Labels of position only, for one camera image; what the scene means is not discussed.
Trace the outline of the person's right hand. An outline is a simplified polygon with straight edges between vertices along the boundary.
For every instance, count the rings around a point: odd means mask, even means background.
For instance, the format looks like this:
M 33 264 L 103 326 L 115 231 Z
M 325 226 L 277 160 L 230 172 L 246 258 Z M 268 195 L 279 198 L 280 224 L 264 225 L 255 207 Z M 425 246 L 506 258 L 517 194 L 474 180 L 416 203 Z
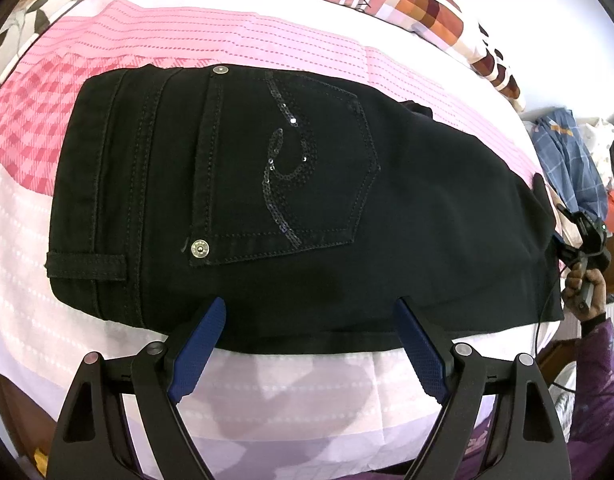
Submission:
M 565 279 L 561 298 L 581 323 L 591 321 L 606 313 L 606 281 L 598 269 L 575 263 Z

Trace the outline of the purple sleeved right forearm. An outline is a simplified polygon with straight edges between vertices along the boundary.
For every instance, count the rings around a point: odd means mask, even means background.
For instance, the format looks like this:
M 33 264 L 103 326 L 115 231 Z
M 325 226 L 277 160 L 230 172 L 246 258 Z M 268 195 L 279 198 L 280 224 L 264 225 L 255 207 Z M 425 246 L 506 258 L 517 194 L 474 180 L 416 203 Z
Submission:
M 614 479 L 614 327 L 600 314 L 582 323 L 568 453 L 576 480 Z

